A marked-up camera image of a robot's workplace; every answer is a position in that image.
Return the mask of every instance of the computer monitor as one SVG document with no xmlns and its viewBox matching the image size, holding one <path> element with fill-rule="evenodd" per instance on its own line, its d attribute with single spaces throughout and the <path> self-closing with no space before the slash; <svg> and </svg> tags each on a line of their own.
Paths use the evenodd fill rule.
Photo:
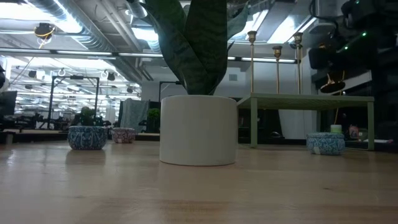
<svg viewBox="0 0 398 224">
<path fill-rule="evenodd" d="M 14 115 L 17 91 L 5 91 L 0 93 L 0 116 Z"/>
</svg>

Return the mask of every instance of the desk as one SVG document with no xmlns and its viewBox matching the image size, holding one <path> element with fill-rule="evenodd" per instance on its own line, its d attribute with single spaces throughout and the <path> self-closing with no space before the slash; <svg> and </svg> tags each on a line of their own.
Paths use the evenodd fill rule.
<svg viewBox="0 0 398 224">
<path fill-rule="evenodd" d="M 238 108 L 251 110 L 251 147 L 257 147 L 257 110 L 333 110 L 368 107 L 368 149 L 374 150 L 374 98 L 370 96 L 320 96 L 251 93 L 238 102 Z"/>
</svg>

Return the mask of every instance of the candle holder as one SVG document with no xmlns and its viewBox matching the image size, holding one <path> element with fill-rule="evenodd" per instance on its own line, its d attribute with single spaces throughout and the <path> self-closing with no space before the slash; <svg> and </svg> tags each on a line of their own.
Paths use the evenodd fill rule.
<svg viewBox="0 0 398 224">
<path fill-rule="evenodd" d="M 249 31 L 249 41 L 251 46 L 251 93 L 254 93 L 254 42 L 256 41 L 257 31 Z"/>
<path fill-rule="evenodd" d="M 301 43 L 303 42 L 303 33 L 298 32 L 293 35 L 294 37 L 294 44 L 296 45 L 296 54 L 297 54 L 297 68 L 298 68 L 298 93 L 301 94 L 301 61 L 302 61 L 302 50 L 303 46 Z"/>
<path fill-rule="evenodd" d="M 279 60 L 280 56 L 282 56 L 282 46 L 275 46 L 272 49 L 276 57 L 276 93 L 279 94 Z"/>
</svg>

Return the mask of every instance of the white planter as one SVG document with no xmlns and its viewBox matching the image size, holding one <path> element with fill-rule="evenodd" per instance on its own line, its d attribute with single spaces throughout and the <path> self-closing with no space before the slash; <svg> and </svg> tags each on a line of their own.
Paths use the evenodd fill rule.
<svg viewBox="0 0 398 224">
<path fill-rule="evenodd" d="M 235 162 L 236 102 L 219 96 L 171 96 L 162 100 L 160 160 L 187 166 Z"/>
</svg>

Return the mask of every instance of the ceramic bowl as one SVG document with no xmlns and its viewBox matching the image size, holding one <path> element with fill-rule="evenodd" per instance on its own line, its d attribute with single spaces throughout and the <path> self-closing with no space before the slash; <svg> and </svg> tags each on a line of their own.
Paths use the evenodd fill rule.
<svg viewBox="0 0 398 224">
<path fill-rule="evenodd" d="M 312 133 L 307 135 L 307 148 L 312 154 L 337 156 L 345 150 L 343 134 Z"/>
<path fill-rule="evenodd" d="M 132 128 L 114 128 L 112 139 L 116 143 L 132 143 L 136 139 L 136 131 Z"/>
<path fill-rule="evenodd" d="M 69 127 L 68 142 L 74 150 L 101 150 L 107 140 L 104 127 L 72 126 Z"/>
</svg>

